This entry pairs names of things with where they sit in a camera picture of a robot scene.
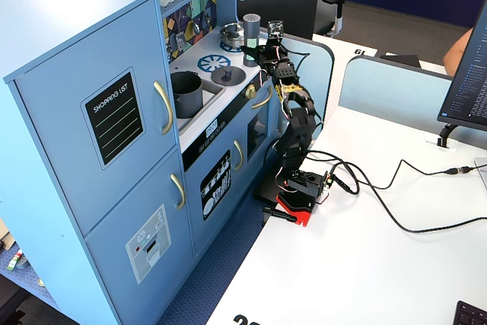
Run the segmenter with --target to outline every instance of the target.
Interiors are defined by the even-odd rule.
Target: shopping list sign
[[[105,165],[144,132],[130,72],[88,101],[85,108]]]
[[[203,220],[215,210],[231,185],[231,155],[228,150],[201,182]]]

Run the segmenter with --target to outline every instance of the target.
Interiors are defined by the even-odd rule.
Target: colorful tile backsplash
[[[163,19],[163,22],[166,44],[172,46],[172,51],[168,53],[169,62],[172,62],[216,26],[216,0],[192,0]],[[195,33],[194,24],[199,26],[199,34]],[[176,35],[181,32],[187,41],[183,51],[177,49],[176,42]]]

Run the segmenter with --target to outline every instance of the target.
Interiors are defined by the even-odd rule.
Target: keyboard
[[[458,301],[454,325],[487,325],[487,311]]]

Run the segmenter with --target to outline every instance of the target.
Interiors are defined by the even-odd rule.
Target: robotic arm
[[[299,170],[317,126],[317,113],[313,99],[300,84],[294,64],[288,58],[291,51],[282,45],[283,22],[269,22],[268,34],[269,38],[264,46],[241,47],[241,50],[253,57],[260,68],[272,78],[282,112],[288,120],[287,129],[274,147],[282,161],[280,171],[285,178],[285,185],[290,189],[280,192],[276,199],[287,213],[268,207],[264,209],[264,213],[306,226],[317,198],[323,193],[327,175],[323,177]],[[296,102],[299,107],[291,109],[291,101]]]
[[[304,153],[310,146],[316,128],[314,102],[305,87],[300,85],[294,64],[288,58],[288,50],[282,45],[284,26],[282,21],[269,22],[267,44],[242,51],[253,57],[268,76],[281,102],[282,112],[289,121],[288,128],[279,139],[275,150],[282,157],[283,171],[298,169]],[[289,102],[299,107],[291,109]]]

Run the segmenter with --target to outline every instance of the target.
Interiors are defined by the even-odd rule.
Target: oven window
[[[254,152],[266,139],[268,125],[269,107],[265,105],[247,127],[247,161],[252,158]]]

